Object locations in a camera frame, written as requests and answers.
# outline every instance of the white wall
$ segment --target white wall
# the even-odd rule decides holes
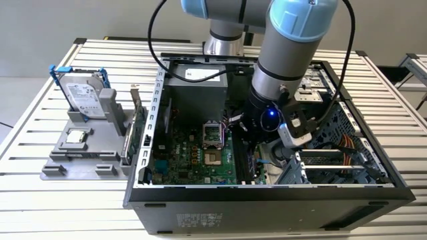
[[[158,0],[0,0],[0,76],[45,77],[77,37],[146,37]],[[353,0],[354,49],[377,64],[394,65],[405,53],[427,53],[427,0]],[[340,4],[321,48],[345,50],[350,17]],[[162,9],[155,38],[206,40],[210,22],[186,15],[181,1]]]
[[[75,38],[147,37],[159,0],[0,0],[0,76],[47,77]],[[210,21],[187,15],[170,0],[154,38],[206,40]]]

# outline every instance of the circuit board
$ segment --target circuit board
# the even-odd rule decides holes
[[[169,159],[155,159],[154,184],[237,184],[231,136],[226,131],[221,150],[203,149],[202,129],[174,129]]]

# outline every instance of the silver cylinder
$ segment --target silver cylinder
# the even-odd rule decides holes
[[[207,55],[243,56],[243,24],[211,20],[210,37],[205,43]]]
[[[290,97],[294,96],[320,43],[321,39],[314,42],[288,39],[268,17],[266,35],[253,77],[253,86],[265,98],[278,100],[282,85],[286,86]]]

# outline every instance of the small chip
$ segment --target small chip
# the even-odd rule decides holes
[[[82,130],[71,130],[67,136],[66,143],[81,144],[87,136],[87,132]]]
[[[205,164],[206,165],[222,165],[222,151],[206,150],[205,151]]]
[[[187,179],[189,178],[189,172],[187,171],[181,171],[178,172],[178,176],[181,179]]]

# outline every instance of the motherboard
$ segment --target motherboard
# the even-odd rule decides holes
[[[214,137],[214,126],[197,128],[177,127],[173,130],[170,153],[157,154],[154,178],[155,185],[235,185],[241,184],[237,175],[233,133],[222,129],[221,137]],[[207,140],[222,139],[222,147],[207,146]],[[266,184],[265,174],[259,174],[253,184]]]

